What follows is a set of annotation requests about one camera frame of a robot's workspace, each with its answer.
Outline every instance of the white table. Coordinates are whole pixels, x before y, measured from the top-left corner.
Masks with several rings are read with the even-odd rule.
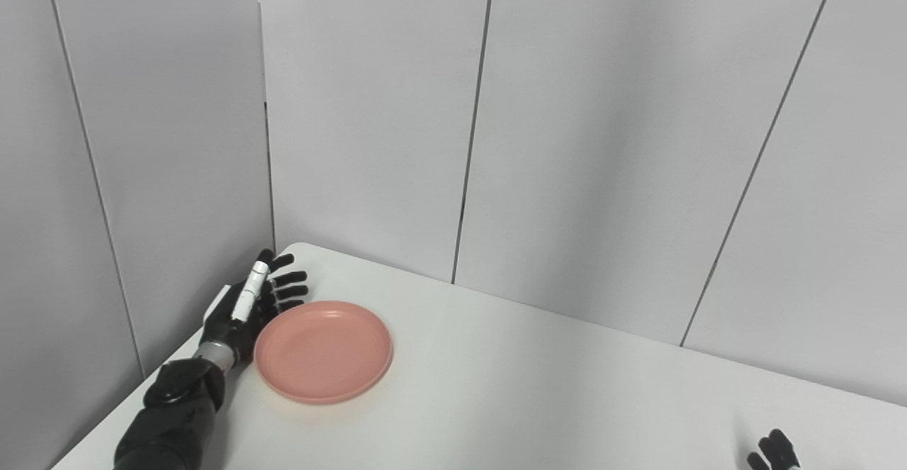
[[[385,321],[394,362],[339,405],[294,403],[254,366],[237,372],[210,470],[732,470],[772,427],[807,469],[907,468],[907,408],[324,248],[288,251],[309,273],[311,298]],[[197,338],[173,357],[190,356]],[[55,470],[113,467],[153,379]]]

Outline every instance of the black forearm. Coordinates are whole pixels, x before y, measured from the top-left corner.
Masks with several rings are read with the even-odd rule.
[[[116,470],[198,470],[223,394],[223,373],[207,360],[165,364],[117,445]]]

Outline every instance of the gray wall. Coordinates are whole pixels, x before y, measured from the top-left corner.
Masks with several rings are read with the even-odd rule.
[[[257,0],[56,0],[142,364],[273,244]]]
[[[903,0],[486,2],[262,0],[279,243],[907,403]]]
[[[142,374],[51,0],[0,0],[0,467],[45,468]]]
[[[51,466],[273,244],[257,0],[55,3],[0,0],[13,470]]]
[[[828,0],[688,347],[907,405],[905,21]]]

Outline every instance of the pink plate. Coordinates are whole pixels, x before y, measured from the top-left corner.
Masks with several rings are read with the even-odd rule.
[[[265,383],[286,398],[327,405],[354,398],[391,364],[388,328],[361,306],[320,301],[276,316],[255,344]]]

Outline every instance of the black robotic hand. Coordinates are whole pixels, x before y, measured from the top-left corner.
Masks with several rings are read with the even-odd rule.
[[[192,358],[161,367],[113,457],[114,470],[198,470],[224,403],[224,375],[252,356],[255,340],[278,314],[302,304],[304,271],[276,275],[294,261],[262,250],[249,278],[218,295]],[[236,309],[237,303],[242,308]]]
[[[308,286],[303,283],[308,278],[305,271],[278,273],[283,267],[293,263],[295,257],[292,254],[283,254],[268,260],[266,264],[269,265],[269,275],[262,284],[260,297],[252,306],[252,312],[249,312],[249,318],[245,322],[231,318],[237,299],[240,298],[246,284],[245,280],[230,286],[210,315],[205,318],[201,342],[218,342],[231,347],[236,364],[252,357],[255,341],[258,340],[265,325],[289,308],[302,305],[301,296],[308,294]]]
[[[762,454],[765,454],[768,464],[771,464],[771,470],[790,470],[800,467],[800,461],[797,460],[794,453],[794,445],[780,429],[773,429],[769,432],[768,437],[759,440],[759,449],[762,450]],[[749,463],[752,470],[769,470],[765,459],[753,452],[746,457],[746,463]]]

